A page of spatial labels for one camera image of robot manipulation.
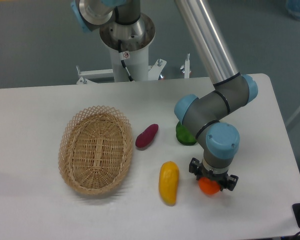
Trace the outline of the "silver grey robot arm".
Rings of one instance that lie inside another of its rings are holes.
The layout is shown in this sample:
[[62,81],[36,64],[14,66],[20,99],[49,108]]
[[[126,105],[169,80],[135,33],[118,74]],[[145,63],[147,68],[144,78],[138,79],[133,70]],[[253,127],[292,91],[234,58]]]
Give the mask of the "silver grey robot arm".
[[[141,12],[138,0],[74,0],[70,5],[84,32],[99,30],[112,55],[116,82],[150,79],[148,57],[140,57],[139,52],[152,43],[155,27]],[[214,86],[206,96],[189,94],[174,107],[179,122],[203,148],[203,159],[193,158],[189,172],[197,179],[216,182],[221,190],[232,191],[238,177],[228,175],[228,170],[240,135],[222,119],[255,99],[258,86],[236,68],[207,1],[178,0],[176,6]]]

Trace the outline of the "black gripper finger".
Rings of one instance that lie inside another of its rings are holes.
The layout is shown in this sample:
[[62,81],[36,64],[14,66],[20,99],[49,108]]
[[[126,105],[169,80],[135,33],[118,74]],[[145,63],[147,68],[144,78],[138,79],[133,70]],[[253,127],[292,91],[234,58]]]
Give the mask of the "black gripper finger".
[[220,181],[220,190],[229,190],[233,191],[238,183],[239,177],[236,175],[225,175]]
[[198,159],[195,157],[191,159],[188,171],[195,175],[197,181],[203,177],[202,167],[203,164]]

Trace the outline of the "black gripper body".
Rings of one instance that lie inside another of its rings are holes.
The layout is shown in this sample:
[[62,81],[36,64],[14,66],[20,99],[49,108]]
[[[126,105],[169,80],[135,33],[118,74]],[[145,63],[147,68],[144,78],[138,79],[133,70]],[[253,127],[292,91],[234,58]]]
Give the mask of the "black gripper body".
[[228,168],[215,168],[206,162],[199,162],[196,167],[196,180],[207,178],[211,181],[221,182],[226,178]]

